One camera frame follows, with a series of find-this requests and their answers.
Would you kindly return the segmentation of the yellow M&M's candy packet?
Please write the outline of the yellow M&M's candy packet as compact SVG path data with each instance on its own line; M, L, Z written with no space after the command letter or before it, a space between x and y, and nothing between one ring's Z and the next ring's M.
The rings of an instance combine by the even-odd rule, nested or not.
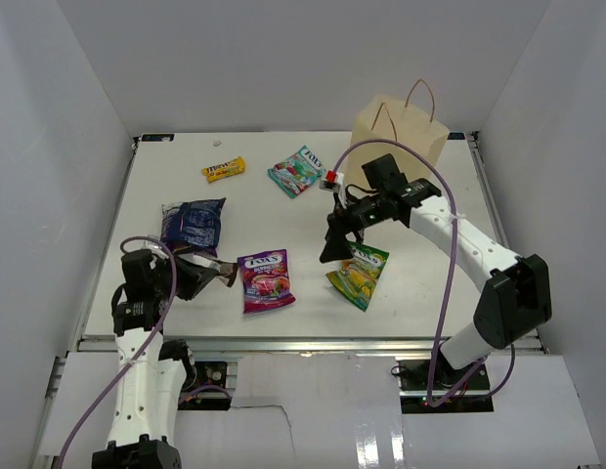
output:
M222 179L242 174L245 170L246 162L239 156L225 163L202 168L201 174L205 177L206 181L211 184Z

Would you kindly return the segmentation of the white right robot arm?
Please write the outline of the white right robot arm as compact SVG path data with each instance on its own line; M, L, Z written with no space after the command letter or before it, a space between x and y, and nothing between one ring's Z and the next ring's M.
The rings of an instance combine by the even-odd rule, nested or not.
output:
M332 192L333 211L320 260L352 257L348 235L387 220L399 221L446 253L474 283L480 298L472 321L446 340L431 365L433 381L451 390L467 376L467 366L502 350L552 317L548 266L542 257L522 257L497 244L452 211L450 200L425 179L409 181L394 157L385 154L363 166L368 194L347 193L343 174L329 171L320 186Z

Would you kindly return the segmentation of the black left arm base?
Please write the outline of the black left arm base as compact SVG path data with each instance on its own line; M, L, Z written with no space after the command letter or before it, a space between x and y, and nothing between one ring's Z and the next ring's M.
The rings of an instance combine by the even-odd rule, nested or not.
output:
M226 362L196 362L195 382L182 392L179 410L228 410L231 393L227 389Z

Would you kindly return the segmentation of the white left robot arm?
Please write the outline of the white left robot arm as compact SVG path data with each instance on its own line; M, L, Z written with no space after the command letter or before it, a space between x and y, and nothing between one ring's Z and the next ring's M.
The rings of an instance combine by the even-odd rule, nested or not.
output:
M111 300L119 369L114 417L94 468L179 468L174 427L180 395L196 383L187 342L163 336L173 299L194 299L212 280L226 286L238 266L202 254L168 257L148 248L121 258L123 283Z

